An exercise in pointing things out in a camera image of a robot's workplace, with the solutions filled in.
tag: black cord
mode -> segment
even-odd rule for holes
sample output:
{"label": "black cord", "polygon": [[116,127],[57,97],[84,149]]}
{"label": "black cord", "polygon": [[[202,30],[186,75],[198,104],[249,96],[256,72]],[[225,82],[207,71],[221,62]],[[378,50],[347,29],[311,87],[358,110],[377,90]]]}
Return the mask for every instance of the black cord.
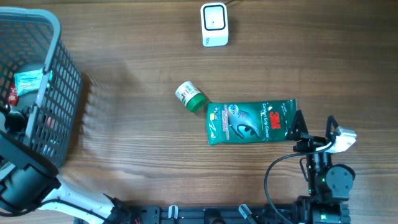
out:
{"label": "black cord", "polygon": [[231,2],[235,2],[235,0],[229,0],[228,2],[225,3],[225,5],[228,5]]}
{"label": "black cord", "polygon": [[38,207],[36,207],[36,208],[29,209],[29,210],[25,210],[25,211],[19,212],[19,213],[4,213],[4,212],[0,212],[0,216],[1,216],[1,217],[19,217],[19,216],[23,216],[23,215],[26,215],[26,214],[28,214],[28,213],[30,213],[30,212],[33,212],[34,210],[40,208],[41,206],[43,206],[43,205],[45,205],[45,204],[52,203],[52,202],[57,202],[57,203],[62,203],[62,204],[64,204],[64,205],[68,205],[68,206],[70,206],[70,207],[72,207],[72,208],[75,208],[75,209],[77,209],[77,210],[80,210],[80,211],[82,211],[82,212],[89,213],[90,215],[94,215],[95,217],[102,219],[105,223],[106,223],[106,222],[110,223],[109,221],[106,220],[105,217],[102,217],[101,215],[98,215],[97,213],[93,212],[92,210],[87,210],[87,209],[85,209],[85,208],[81,208],[81,207],[79,207],[79,206],[77,206],[77,205],[74,205],[74,204],[72,204],[72,203],[66,202],[66,201],[61,200],[61,199],[51,199],[51,200],[47,200],[47,201],[41,203],[41,204],[40,204]]}
{"label": "black cord", "polygon": [[303,172],[305,181],[308,182],[308,177],[307,177],[307,174],[305,173],[305,169],[304,169],[303,162],[302,162],[303,159],[306,159],[306,157],[300,159],[300,167],[301,167],[301,171]]}
{"label": "black cord", "polygon": [[335,144],[335,140],[332,139],[332,141],[330,142],[330,145],[322,150],[319,151],[313,151],[313,152],[302,152],[302,153],[295,153],[295,154],[290,154],[287,156],[282,156],[281,158],[275,160],[267,169],[266,172],[266,176],[264,178],[264,190],[266,191],[266,196],[269,202],[269,205],[275,210],[276,214],[278,214],[280,217],[282,217],[287,223],[289,224],[293,224],[290,220],[288,220],[286,217],[284,217],[279,211],[278,209],[275,207],[274,203],[272,203],[271,197],[269,196],[268,193],[268,188],[267,188],[267,180],[268,180],[268,175],[269,172],[271,171],[272,167],[277,164],[278,162],[284,160],[284,159],[288,159],[288,158],[292,158],[292,157],[296,157],[296,156],[307,156],[307,155],[312,155],[312,154],[317,154],[317,153],[321,153],[321,152],[325,152],[327,150],[329,150],[333,145]]}

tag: teal glove package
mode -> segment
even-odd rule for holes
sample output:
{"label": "teal glove package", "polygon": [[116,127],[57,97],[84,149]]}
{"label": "teal glove package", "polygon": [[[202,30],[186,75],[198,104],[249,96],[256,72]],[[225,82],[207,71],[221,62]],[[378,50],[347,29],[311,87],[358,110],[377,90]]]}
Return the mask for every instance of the teal glove package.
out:
{"label": "teal glove package", "polygon": [[209,103],[209,144],[285,141],[296,111],[296,100]]}

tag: red object in basket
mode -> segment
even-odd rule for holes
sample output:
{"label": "red object in basket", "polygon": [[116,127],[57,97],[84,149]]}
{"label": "red object in basket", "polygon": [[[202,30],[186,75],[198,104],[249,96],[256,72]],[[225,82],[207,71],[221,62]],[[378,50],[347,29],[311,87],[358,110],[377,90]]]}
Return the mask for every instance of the red object in basket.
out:
{"label": "red object in basket", "polygon": [[10,95],[8,96],[8,99],[7,99],[8,104],[17,106],[18,100],[19,100],[19,97],[18,97],[17,88],[16,88],[15,84],[12,84],[10,87]]}

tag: gray plastic basket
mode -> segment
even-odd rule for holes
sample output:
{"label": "gray plastic basket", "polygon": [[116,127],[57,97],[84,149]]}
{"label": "gray plastic basket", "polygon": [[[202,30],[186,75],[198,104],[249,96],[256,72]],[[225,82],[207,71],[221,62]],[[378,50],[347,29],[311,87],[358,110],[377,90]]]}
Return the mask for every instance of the gray plastic basket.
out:
{"label": "gray plastic basket", "polygon": [[23,142],[57,167],[65,162],[83,84],[60,36],[60,22],[51,12],[0,7],[0,103],[7,103],[15,73],[44,69]]}

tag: wooden table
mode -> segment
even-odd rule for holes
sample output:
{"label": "wooden table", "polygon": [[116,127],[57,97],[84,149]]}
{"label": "wooden table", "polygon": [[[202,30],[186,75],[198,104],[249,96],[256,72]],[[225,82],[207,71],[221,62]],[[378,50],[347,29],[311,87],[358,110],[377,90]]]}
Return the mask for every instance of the wooden table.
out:
{"label": "wooden table", "polygon": [[[264,174],[293,142],[209,146],[205,112],[174,92],[191,80],[213,102],[297,98],[310,133],[333,114],[357,143],[333,156],[356,171],[353,223],[398,218],[396,3],[240,1],[226,47],[201,44],[203,1],[21,5],[44,8],[85,80],[62,176],[145,205],[267,203]],[[271,172],[275,203],[308,194],[299,159]],[[71,223],[39,211],[1,223]]]}

